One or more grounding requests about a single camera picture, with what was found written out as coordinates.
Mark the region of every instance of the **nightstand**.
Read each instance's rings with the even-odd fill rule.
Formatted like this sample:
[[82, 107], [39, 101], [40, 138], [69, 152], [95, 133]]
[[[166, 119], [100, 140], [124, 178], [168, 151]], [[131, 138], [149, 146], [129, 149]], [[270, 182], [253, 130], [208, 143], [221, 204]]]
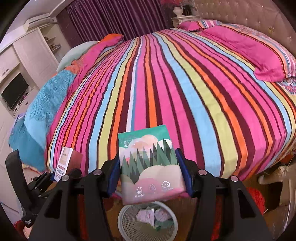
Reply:
[[183, 17], [175, 17], [172, 18], [173, 20], [173, 25], [175, 28], [177, 28], [179, 26], [180, 23], [182, 22], [186, 22], [186, 21], [198, 21], [201, 20], [201, 16], [197, 16], [197, 15], [190, 15], [190, 16], [183, 16]]

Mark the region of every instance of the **vase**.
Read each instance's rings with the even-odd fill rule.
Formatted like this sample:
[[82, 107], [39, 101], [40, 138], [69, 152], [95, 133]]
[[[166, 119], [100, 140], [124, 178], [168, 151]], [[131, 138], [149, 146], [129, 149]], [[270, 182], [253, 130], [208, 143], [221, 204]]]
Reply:
[[181, 7], [174, 7], [173, 13], [177, 15], [177, 18], [182, 17], [183, 9]]

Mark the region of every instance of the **tissue package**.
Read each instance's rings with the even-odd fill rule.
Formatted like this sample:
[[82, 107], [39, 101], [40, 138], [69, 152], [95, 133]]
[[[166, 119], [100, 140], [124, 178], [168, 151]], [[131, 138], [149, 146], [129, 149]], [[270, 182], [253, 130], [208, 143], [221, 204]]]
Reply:
[[118, 134], [123, 204], [167, 200], [185, 192], [165, 125]]

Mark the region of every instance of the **pillow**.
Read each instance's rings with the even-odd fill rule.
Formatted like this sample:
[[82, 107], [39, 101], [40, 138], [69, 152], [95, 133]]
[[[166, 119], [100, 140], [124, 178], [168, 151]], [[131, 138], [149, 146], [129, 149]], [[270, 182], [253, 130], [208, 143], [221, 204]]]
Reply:
[[278, 82], [296, 75], [296, 59], [267, 35], [239, 24], [222, 24], [199, 35], [236, 51], [255, 66], [258, 80]]
[[71, 50], [68, 51], [68, 53], [65, 54], [65, 56], [62, 58], [61, 62], [59, 63], [59, 66], [57, 67], [57, 73], [66, 68], [67, 66], [70, 66], [72, 61], [79, 59], [82, 55], [84, 55], [93, 45], [97, 44], [97, 41], [89, 41], [85, 42], [83, 44], [80, 44]]
[[222, 22], [212, 19], [204, 19], [198, 21], [187, 21], [179, 24], [178, 28], [186, 31], [202, 31], [206, 28], [214, 27], [222, 24]]

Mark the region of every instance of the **television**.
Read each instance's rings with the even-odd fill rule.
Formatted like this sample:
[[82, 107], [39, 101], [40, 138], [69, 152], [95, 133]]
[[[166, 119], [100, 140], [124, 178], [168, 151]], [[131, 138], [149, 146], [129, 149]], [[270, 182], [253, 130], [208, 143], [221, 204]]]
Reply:
[[1, 95], [10, 109], [12, 109], [22, 97], [28, 86], [21, 73], [19, 73], [5, 88]]

